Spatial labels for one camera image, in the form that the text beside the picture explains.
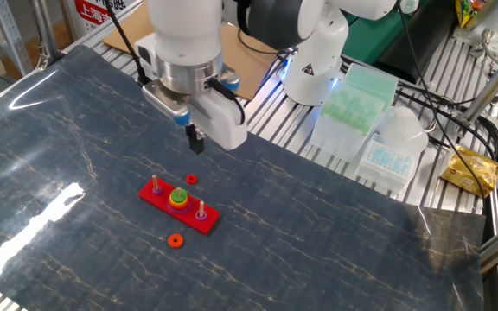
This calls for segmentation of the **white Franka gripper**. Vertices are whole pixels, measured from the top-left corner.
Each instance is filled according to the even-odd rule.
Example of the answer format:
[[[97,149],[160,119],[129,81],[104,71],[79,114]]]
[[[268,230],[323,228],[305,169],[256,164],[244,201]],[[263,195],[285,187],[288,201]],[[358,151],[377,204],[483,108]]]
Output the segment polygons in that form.
[[[215,90],[194,95],[189,100],[190,124],[186,135],[190,138],[190,149],[197,155],[205,149],[204,137],[212,139],[225,150],[237,149],[247,139],[246,124],[241,123],[241,112],[234,101]]]

